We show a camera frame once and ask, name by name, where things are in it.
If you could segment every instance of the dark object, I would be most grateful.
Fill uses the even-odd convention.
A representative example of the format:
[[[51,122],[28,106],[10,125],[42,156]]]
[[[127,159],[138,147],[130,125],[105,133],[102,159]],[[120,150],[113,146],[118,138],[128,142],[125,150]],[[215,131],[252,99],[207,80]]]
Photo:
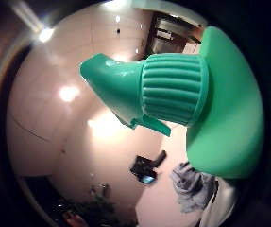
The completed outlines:
[[[137,177],[139,182],[147,184],[153,183],[157,179],[157,173],[153,168],[158,167],[165,158],[165,150],[163,150],[154,161],[137,155],[130,171]]]

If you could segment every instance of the bathroom wall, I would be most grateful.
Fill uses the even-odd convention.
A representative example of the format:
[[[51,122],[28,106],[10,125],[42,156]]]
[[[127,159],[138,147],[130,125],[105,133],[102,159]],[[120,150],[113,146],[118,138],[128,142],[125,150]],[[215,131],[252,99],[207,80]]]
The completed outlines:
[[[201,211],[189,214],[180,212],[178,196],[170,179],[173,168],[187,161],[185,136],[186,129],[183,126],[173,126],[171,137],[163,137],[161,149],[166,150],[167,158],[159,168],[159,178],[144,190],[136,204],[141,227],[192,227],[200,219]]]
[[[99,52],[119,61],[140,59],[151,17],[152,12],[128,4],[93,5],[60,21],[48,42],[33,43],[8,104],[8,152],[17,174],[42,176],[56,170],[68,136],[96,100],[79,75],[80,63]],[[77,90],[73,100],[60,97],[65,87]]]
[[[75,201],[91,201],[91,185],[99,192],[98,184],[107,183],[108,200],[115,203],[120,219],[136,218],[135,204],[144,185],[129,168],[136,155],[154,159],[162,135],[140,126],[131,130],[117,122],[102,103],[97,104],[89,119],[77,122],[49,179],[63,197]]]

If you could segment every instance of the green spray nozzle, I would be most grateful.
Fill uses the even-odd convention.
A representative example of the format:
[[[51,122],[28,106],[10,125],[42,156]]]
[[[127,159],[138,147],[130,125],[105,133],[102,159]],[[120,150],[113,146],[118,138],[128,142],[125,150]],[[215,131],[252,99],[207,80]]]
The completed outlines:
[[[141,107],[143,61],[119,62],[97,54],[80,65],[80,73],[102,101],[124,125],[137,125],[170,135],[170,129],[158,119],[146,116]]]
[[[167,136],[171,130],[159,119],[193,125],[208,91],[207,64],[197,55],[120,62],[97,54],[80,65],[80,74],[124,125]]]

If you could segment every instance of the white tiled wall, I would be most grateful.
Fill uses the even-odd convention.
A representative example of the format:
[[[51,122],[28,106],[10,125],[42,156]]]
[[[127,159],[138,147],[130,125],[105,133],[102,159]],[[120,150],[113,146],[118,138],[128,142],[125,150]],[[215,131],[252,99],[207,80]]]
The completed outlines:
[[[94,94],[79,75],[79,65],[99,52],[120,61],[140,59],[151,17],[151,12],[128,5],[119,9],[94,5],[60,21],[47,43],[33,44],[14,81],[8,105],[15,119],[8,122],[9,154],[20,175],[52,174],[67,136],[92,103]],[[59,89],[71,85],[80,94],[72,103],[63,102]],[[15,146],[20,143],[19,126],[24,128],[23,146]],[[40,137],[48,142],[34,142]],[[46,159],[44,155],[49,153],[53,154]]]

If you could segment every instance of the wall light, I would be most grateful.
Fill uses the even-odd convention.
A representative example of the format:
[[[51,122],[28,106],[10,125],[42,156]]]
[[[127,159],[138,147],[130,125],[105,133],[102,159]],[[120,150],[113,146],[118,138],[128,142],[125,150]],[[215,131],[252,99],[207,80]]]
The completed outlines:
[[[120,22],[120,16],[116,16],[116,18],[115,18],[115,21],[116,21],[116,23],[119,23]]]
[[[59,96],[64,102],[72,102],[79,94],[76,87],[64,86],[59,90]]]
[[[39,34],[39,40],[43,43],[47,42],[51,39],[53,35],[54,29],[51,28],[45,28],[43,29]]]

